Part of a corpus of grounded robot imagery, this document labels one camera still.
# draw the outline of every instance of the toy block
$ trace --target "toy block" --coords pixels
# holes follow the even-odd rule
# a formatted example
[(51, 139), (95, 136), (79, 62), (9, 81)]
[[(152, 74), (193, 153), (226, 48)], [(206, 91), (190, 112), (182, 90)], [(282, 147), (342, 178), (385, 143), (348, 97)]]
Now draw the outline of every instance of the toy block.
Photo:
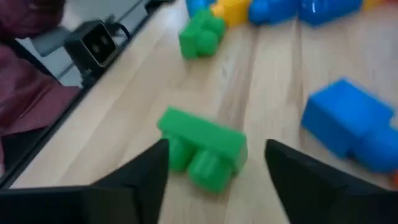
[(175, 108), (157, 123), (169, 140), (169, 166), (206, 190), (220, 192), (248, 158), (246, 136)]
[(392, 185), (398, 189), (398, 170), (395, 170), (391, 175)]
[(374, 172), (398, 169), (398, 131), (389, 126), (376, 129), (353, 147), (355, 159)]
[(225, 23), (209, 10), (198, 11), (179, 35), (185, 59), (214, 55), (225, 33)]
[(298, 8), (298, 0), (254, 0), (249, 7), (249, 20), (255, 25), (276, 25), (293, 18)]
[(215, 17), (225, 20), (228, 27), (240, 25), (248, 21), (250, 0), (220, 0), (211, 6)]
[(386, 0), (363, 0), (362, 9), (363, 10), (371, 10), (374, 9), (381, 4), (385, 3)]
[(299, 18), (311, 26), (320, 26), (361, 10), (363, 0), (302, 0)]
[(193, 17), (197, 11), (208, 9), (215, 0), (186, 0), (188, 15)]
[(302, 126), (338, 157), (346, 157), (362, 138), (389, 126), (393, 109), (341, 79), (311, 95)]

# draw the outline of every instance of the wooden tabletop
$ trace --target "wooden tabletop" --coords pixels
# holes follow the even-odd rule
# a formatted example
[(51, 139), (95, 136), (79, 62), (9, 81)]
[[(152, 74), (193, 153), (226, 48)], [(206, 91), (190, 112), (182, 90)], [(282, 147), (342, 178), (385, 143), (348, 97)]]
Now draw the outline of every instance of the wooden tabletop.
[(188, 62), (178, 47), (185, 5), (165, 6), (12, 187), (99, 179), (156, 142), (155, 122), (174, 105), (243, 130), (249, 156), (217, 197), (171, 174), (160, 223), (288, 223), (264, 161), (269, 138), (389, 188), (386, 176), (335, 158), (300, 129), (300, 117), (308, 94), (341, 76), (398, 105), (396, 12), (380, 9), (315, 30), (297, 21), (247, 24), (229, 30), (214, 57)]

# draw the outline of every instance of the blue toy block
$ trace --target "blue toy block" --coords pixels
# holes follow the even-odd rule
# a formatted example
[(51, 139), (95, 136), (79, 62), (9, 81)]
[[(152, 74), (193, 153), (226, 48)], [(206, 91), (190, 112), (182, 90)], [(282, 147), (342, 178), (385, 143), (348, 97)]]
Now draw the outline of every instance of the blue toy block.
[(359, 11), (363, 0), (302, 0), (298, 9), (301, 20), (320, 26), (339, 17)]
[(393, 115), (390, 106), (341, 79), (309, 97), (302, 126), (346, 157), (365, 135), (389, 126)]
[(253, 0), (248, 18), (255, 25), (275, 25), (297, 14), (298, 0)]
[(377, 129), (354, 147), (354, 156), (374, 172), (391, 173), (398, 169), (398, 131), (390, 127)]
[(215, 0), (186, 0), (188, 15), (193, 17), (195, 13), (201, 9), (208, 9)]

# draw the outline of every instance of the yellow toy block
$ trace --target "yellow toy block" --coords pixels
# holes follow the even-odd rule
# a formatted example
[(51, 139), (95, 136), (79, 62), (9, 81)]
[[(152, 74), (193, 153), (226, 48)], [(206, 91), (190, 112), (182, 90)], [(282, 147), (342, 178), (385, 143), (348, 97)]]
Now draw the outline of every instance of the yellow toy block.
[(211, 6), (211, 12), (233, 27), (248, 21), (250, 3), (251, 0), (219, 0)]
[(374, 9), (375, 7), (378, 7), (382, 3), (384, 3), (384, 0), (364, 0), (362, 4), (363, 10), (370, 10)]

